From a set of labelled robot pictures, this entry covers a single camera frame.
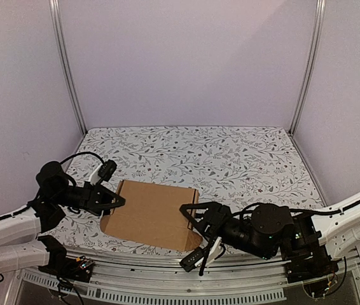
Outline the brown cardboard box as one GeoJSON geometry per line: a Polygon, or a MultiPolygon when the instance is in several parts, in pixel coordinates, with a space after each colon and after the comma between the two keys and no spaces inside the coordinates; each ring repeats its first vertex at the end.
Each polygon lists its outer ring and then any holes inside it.
{"type": "Polygon", "coordinates": [[[183,204],[198,203],[196,189],[123,180],[118,195],[125,199],[100,221],[101,231],[126,241],[178,250],[194,250],[202,237],[180,212],[183,204]]]}

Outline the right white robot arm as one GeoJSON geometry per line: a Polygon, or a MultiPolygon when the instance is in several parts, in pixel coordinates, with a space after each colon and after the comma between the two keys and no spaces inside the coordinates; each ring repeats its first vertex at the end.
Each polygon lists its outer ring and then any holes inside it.
{"type": "Polygon", "coordinates": [[[269,260],[280,254],[289,283],[338,271],[338,262],[360,241],[360,192],[334,205],[306,210],[253,203],[238,212],[212,201],[184,204],[180,212],[207,241],[183,258],[190,272],[218,259],[225,246],[269,260]]]}

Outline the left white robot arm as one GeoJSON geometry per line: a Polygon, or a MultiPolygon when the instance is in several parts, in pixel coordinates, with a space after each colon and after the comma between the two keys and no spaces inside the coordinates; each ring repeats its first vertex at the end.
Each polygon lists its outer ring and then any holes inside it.
{"type": "Polygon", "coordinates": [[[48,232],[64,219],[65,208],[101,216],[122,207],[125,199],[102,185],[116,167],[113,160],[103,161],[78,186],[60,162],[45,164],[36,175],[38,195],[22,208],[0,216],[0,275],[34,266],[59,277],[88,275],[88,264],[68,258],[66,248],[48,232]]]}

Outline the aluminium front rail frame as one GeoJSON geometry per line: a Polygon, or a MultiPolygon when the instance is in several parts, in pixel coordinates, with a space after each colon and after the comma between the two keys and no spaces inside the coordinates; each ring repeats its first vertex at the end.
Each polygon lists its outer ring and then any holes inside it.
{"type": "Polygon", "coordinates": [[[333,295],[313,299],[303,282],[289,283],[284,261],[249,254],[224,255],[203,276],[187,273],[174,256],[108,253],[69,248],[93,259],[89,282],[64,290],[71,304],[360,304],[360,257],[352,250],[339,264],[333,295]]]}

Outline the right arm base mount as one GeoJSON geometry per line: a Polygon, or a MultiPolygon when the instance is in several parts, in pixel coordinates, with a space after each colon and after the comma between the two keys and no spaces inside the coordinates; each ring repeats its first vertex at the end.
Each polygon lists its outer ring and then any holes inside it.
{"type": "Polygon", "coordinates": [[[343,286],[347,277],[347,258],[337,261],[330,260],[324,254],[317,257],[311,256],[303,260],[293,260],[284,265],[288,283],[313,280],[326,277],[325,280],[304,283],[302,288],[311,299],[325,299],[337,293],[343,286]]]}

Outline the left aluminium corner post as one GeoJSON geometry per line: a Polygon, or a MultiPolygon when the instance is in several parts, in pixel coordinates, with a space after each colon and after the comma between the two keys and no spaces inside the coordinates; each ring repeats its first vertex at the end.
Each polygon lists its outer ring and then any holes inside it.
{"type": "Polygon", "coordinates": [[[50,15],[52,18],[53,30],[55,33],[55,41],[56,41],[57,49],[59,52],[59,58],[60,58],[60,64],[62,67],[62,72],[63,72],[64,79],[66,82],[67,93],[68,93],[70,101],[71,101],[74,117],[76,119],[78,128],[82,135],[86,135],[88,132],[88,128],[85,123],[83,111],[80,106],[78,94],[76,91],[76,86],[74,84],[71,65],[69,63],[66,42],[65,42],[63,28],[62,28],[60,4],[59,4],[59,1],[57,1],[57,0],[49,0],[49,5],[50,5],[50,15]]]}

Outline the aluminium corner post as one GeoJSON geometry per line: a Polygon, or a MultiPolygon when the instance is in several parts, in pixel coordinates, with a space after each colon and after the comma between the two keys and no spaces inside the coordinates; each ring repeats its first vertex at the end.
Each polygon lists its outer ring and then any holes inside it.
{"type": "Polygon", "coordinates": [[[289,127],[288,134],[294,137],[298,131],[301,115],[303,113],[308,91],[310,88],[312,75],[317,60],[317,52],[321,41],[324,16],[326,11],[326,0],[317,0],[315,7],[315,17],[310,40],[310,48],[305,65],[305,71],[301,82],[298,99],[294,108],[293,118],[289,127]]]}
{"type": "Polygon", "coordinates": [[[59,1],[57,1],[57,0],[49,0],[49,5],[50,5],[50,15],[52,18],[53,30],[55,33],[55,41],[56,41],[57,49],[59,52],[59,58],[60,58],[60,64],[62,67],[62,72],[63,72],[64,79],[66,82],[67,93],[68,93],[70,101],[71,101],[74,117],[76,119],[78,128],[82,135],[86,135],[88,132],[88,128],[85,123],[83,111],[80,106],[78,94],[76,91],[76,86],[74,84],[71,65],[69,63],[66,42],[65,42],[63,28],[62,28],[60,4],[59,4],[59,1]]]}

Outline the right aluminium corner post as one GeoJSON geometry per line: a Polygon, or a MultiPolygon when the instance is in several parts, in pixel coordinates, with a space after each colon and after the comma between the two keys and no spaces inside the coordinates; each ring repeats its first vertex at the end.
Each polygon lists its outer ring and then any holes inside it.
{"type": "Polygon", "coordinates": [[[294,137],[298,131],[301,115],[303,113],[308,91],[310,88],[312,75],[317,60],[317,52],[321,41],[324,16],[326,11],[326,0],[317,0],[315,7],[315,17],[310,40],[310,48],[305,65],[305,71],[301,82],[298,99],[294,108],[293,118],[289,127],[288,134],[294,137]]]}

